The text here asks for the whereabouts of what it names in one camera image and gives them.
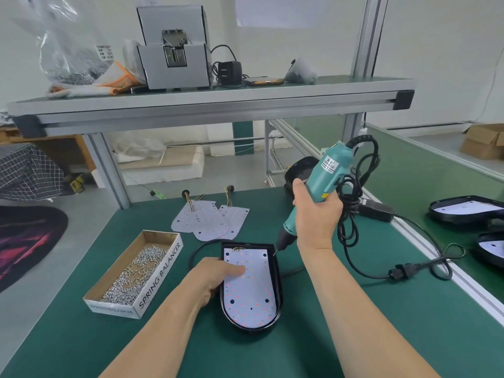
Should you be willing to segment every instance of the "left hand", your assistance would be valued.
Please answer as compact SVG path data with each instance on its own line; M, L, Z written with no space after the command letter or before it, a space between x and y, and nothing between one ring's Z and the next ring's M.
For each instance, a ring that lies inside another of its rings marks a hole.
M245 270L243 265L232 265L219 258L206 257L187 274L184 280L202 290L202 306L205 306L210 301L212 290L217 288L226 276L241 276Z

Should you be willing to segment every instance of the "right hand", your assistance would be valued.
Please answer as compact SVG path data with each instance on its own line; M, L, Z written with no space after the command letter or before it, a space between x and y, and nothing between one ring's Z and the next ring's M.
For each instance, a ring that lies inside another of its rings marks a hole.
M314 203L301 179L294 179L293 204L297 207L297 247L300 251L332 249L332 237L343 210L336 191L326 201Z

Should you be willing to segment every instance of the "green anti-static mat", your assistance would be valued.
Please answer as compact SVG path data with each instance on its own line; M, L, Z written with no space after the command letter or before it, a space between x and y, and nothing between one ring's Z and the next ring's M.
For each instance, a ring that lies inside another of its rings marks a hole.
M225 202L224 194L205 196ZM250 208L236 241L274 243L292 205L282 188L235 192L233 204ZM175 198L133 204L110 219L79 266L5 368L2 377L93 377L100 374L187 273L199 244L184 247L142 319L92 313L82 297L142 229L170 231L186 203ZM425 260L390 224L358 218L355 263L369 273ZM341 246L334 241L338 256ZM219 255L219 245L201 251ZM282 271L299 267L295 246L278 254ZM422 271L406 283L356 276L373 302L443 377L502 377L504 330L455 283ZM282 314L269 333L249 335L224 318L218 299L201 310L180 369L181 377L343 377L324 317L306 271L282 282Z

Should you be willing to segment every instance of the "checkered cloth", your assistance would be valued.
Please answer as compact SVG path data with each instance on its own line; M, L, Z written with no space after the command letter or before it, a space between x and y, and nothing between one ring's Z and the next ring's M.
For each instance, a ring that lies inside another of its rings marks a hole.
M33 143L0 146L0 198L34 202L64 191L63 171Z

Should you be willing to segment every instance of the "gray floor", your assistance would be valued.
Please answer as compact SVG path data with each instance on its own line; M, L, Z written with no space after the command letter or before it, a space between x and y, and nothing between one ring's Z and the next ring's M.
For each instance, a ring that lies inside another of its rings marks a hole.
M303 157L294 148L277 150L277 155L285 166ZM230 184L236 190L267 188L264 178L264 152L256 152L242 156L207 156L203 178L147 186L169 198L179 197L183 190L189 190L191 195L223 192L224 187ZM275 183L283 185L283 177L275 176ZM129 186L128 189L134 202L156 199L141 185ZM54 203L0 201L0 204L50 205L63 210L69 217L68 229L54 249L25 276L0 293L1 372L109 221L114 208L105 190L92 187L76 196L56 198Z
M479 166L487 168L491 171L498 172L500 174L504 174L504 161L495 159L495 160L482 160L478 158L474 158L470 155L463 154L459 151L462 142L464 141L464 135L462 133L444 133L444 134L436 134L436 135L423 135L416 136L411 138L413 140L417 140L425 145L430 145L437 150L443 151L445 153L455 155L461 159L464 159L468 162L475 163Z

